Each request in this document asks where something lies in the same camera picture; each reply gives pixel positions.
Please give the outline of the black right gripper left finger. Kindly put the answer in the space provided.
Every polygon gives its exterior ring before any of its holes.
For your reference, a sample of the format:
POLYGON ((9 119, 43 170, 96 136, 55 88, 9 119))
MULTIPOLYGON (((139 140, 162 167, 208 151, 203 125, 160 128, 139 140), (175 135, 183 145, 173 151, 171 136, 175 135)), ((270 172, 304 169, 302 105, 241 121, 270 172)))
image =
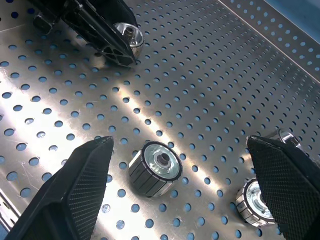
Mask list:
POLYGON ((112 136, 75 148, 38 190, 4 240, 90 240, 107 184, 112 136))

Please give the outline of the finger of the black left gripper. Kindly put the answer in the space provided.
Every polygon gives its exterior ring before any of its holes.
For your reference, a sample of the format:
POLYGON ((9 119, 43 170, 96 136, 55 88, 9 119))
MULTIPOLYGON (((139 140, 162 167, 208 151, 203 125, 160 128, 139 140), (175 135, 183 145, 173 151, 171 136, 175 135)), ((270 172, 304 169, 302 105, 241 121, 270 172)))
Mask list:
POLYGON ((138 26, 136 17, 124 0, 106 0, 107 18, 112 23, 127 23, 138 26))
POLYGON ((88 19, 87 22, 96 30, 95 34, 76 31, 98 53, 122 66, 130 66, 136 63, 136 58, 122 34, 115 28, 116 23, 110 19, 97 16, 88 19))

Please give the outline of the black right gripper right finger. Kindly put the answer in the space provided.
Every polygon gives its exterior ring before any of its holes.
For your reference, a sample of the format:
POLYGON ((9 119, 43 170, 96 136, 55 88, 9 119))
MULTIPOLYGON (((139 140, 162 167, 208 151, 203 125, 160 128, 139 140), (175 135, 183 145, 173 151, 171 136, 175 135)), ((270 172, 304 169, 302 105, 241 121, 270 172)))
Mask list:
POLYGON ((262 198, 286 240, 320 240, 320 167, 292 143, 246 141, 262 198))

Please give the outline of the perforated steel tray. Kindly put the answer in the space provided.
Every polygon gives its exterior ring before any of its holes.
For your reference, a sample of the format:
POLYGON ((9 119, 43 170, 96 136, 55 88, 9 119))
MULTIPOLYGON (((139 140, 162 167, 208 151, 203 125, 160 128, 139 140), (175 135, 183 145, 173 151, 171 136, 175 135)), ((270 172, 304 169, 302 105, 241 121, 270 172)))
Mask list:
POLYGON ((40 34, 26 0, 0 0, 0 190, 21 213, 75 148, 112 136, 92 240, 284 240, 237 214, 255 175, 246 137, 287 130, 320 163, 320 47, 263 1, 127 4, 145 37, 134 68, 64 23, 40 34), (183 168, 158 197, 129 179, 149 141, 183 168))

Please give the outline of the metal roller with threaded hub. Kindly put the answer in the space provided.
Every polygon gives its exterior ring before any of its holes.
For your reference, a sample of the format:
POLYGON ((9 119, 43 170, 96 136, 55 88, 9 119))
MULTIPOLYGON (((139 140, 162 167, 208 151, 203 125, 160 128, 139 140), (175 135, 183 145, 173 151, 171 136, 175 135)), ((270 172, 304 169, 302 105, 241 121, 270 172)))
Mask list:
POLYGON ((135 25, 124 22, 115 23, 114 26, 127 41, 134 57, 137 59, 145 43, 145 38, 141 30, 135 25))

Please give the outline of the metal roller with ribbed rim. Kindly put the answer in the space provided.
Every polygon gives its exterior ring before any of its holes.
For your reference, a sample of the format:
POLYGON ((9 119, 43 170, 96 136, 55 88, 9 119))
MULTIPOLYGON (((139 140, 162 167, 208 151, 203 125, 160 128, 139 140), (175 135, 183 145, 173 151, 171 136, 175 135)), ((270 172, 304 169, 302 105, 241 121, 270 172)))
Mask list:
POLYGON ((248 224, 258 228, 276 223, 263 200, 256 178, 251 178, 244 184, 238 191, 235 202, 238 213, 248 224))
POLYGON ((179 156, 166 144, 148 141, 128 165, 128 175, 135 191, 147 198, 165 194, 182 176, 179 156))
POLYGON ((300 150, 303 150, 300 141, 290 132, 283 130, 282 128, 273 131, 265 136, 268 139, 277 140, 284 144, 290 144, 300 150))

